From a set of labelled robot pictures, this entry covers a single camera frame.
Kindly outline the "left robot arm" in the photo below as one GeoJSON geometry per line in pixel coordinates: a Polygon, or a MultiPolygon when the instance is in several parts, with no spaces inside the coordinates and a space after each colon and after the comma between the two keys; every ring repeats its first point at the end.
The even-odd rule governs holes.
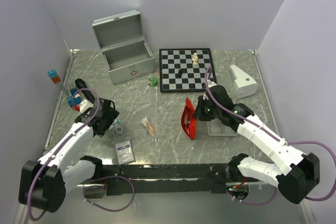
{"type": "Polygon", "coordinates": [[[71,162],[95,136],[103,137],[119,116],[113,101],[100,99],[76,117],[66,135],[37,161],[27,161],[21,171],[18,201],[47,212],[57,211],[66,194],[85,180],[103,179],[102,160],[83,156],[71,162]]]}

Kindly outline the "medical tape roll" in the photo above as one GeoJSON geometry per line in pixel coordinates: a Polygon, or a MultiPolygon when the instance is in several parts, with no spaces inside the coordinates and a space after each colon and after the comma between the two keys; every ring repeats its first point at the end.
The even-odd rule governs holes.
{"type": "Polygon", "coordinates": [[[121,126],[116,126],[115,127],[115,131],[118,133],[118,134],[122,134],[123,133],[123,128],[121,126]]]}

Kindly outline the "white bandage packet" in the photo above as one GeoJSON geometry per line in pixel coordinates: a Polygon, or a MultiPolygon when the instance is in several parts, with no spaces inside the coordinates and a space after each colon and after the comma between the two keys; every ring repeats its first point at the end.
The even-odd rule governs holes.
{"type": "Polygon", "coordinates": [[[119,118],[116,118],[112,123],[112,127],[120,126],[120,125],[121,125],[121,121],[119,118]]]}

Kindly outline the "metal first aid case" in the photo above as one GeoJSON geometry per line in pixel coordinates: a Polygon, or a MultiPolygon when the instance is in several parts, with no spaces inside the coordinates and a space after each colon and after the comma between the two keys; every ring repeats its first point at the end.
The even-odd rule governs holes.
{"type": "Polygon", "coordinates": [[[120,84],[156,70],[145,40],[141,12],[133,10],[91,23],[112,84],[120,84]]]}

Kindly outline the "red first aid kit pouch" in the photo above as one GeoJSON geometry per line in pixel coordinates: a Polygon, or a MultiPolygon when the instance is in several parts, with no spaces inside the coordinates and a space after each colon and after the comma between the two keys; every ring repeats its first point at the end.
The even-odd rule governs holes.
{"type": "Polygon", "coordinates": [[[193,117],[195,109],[189,98],[185,99],[185,107],[181,116],[181,127],[190,140],[196,136],[196,119],[193,117]]]}

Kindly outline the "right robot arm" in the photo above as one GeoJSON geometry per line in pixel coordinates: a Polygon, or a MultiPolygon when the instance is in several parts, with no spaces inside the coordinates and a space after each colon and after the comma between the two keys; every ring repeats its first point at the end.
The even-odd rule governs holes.
{"type": "Polygon", "coordinates": [[[231,179],[241,181],[247,177],[267,182],[293,204],[299,204],[319,183],[319,158],[282,140],[246,105],[234,104],[222,85],[215,84],[198,97],[193,117],[206,122],[219,120],[251,141],[272,161],[265,163],[240,153],[229,162],[231,179]]]}

